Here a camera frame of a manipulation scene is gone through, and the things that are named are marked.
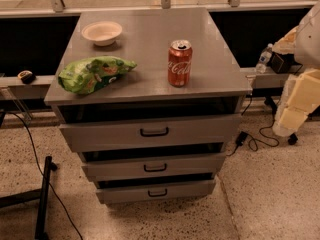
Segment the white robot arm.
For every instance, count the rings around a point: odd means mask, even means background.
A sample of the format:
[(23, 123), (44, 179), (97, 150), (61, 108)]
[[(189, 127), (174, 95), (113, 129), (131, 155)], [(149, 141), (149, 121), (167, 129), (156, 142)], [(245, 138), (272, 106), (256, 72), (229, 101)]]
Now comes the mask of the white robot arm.
[(273, 45), (273, 51), (293, 54), (305, 68), (299, 76), (290, 75), (286, 80), (275, 114), (273, 132), (287, 137), (297, 132), (320, 106), (320, 3)]

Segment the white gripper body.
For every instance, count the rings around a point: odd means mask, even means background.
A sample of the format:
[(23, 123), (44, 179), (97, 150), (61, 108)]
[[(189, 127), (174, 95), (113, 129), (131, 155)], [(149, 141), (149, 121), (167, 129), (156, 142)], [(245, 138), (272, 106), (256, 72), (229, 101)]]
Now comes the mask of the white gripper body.
[(320, 106), (320, 70), (307, 69), (285, 82), (272, 127), (277, 136), (287, 137), (298, 131)]

